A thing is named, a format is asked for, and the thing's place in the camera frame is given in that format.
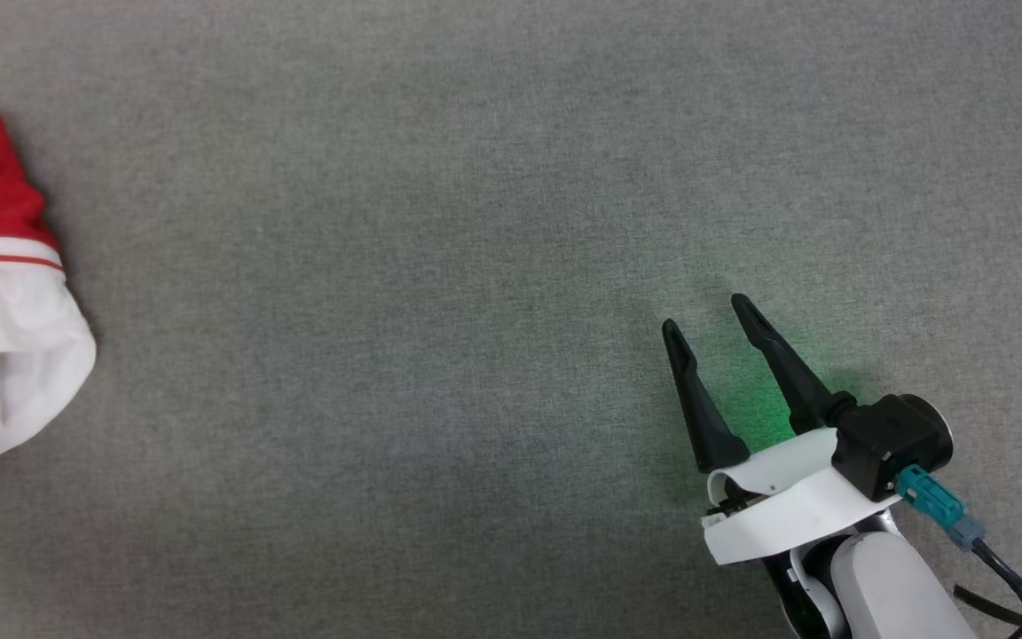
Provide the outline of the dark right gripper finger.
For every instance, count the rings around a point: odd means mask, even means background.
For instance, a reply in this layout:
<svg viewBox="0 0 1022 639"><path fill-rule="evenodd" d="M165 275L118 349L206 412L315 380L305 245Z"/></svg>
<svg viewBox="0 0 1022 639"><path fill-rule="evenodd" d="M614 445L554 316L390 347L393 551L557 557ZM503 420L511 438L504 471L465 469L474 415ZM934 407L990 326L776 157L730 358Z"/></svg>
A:
<svg viewBox="0 0 1022 639"><path fill-rule="evenodd" d="M749 447L727 427L721 410L699 379L692 348L673 319L662 323L662 338L698 472L707 476L748 461Z"/></svg>
<svg viewBox="0 0 1022 639"><path fill-rule="evenodd" d="M747 340L762 353L775 383L790 409L790 426L795 433L834 426L835 420L857 405L847 391L832 392L780 333L766 316L744 294L731 296L735 316Z"/></svg>

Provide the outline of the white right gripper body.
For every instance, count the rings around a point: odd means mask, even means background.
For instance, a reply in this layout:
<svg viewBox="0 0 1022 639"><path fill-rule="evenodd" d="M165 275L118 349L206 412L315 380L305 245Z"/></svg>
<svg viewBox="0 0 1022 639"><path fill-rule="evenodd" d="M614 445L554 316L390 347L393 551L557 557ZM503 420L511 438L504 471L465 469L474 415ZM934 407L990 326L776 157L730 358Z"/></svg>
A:
<svg viewBox="0 0 1022 639"><path fill-rule="evenodd" d="M759 498L737 513L703 518L713 561L737 564L787 553L900 501L896 493L883 501L860 493L832 465L837 441L832 428L799 433L751 454L742 464L714 470L707 477L713 505L729 497L727 481Z"/></svg>

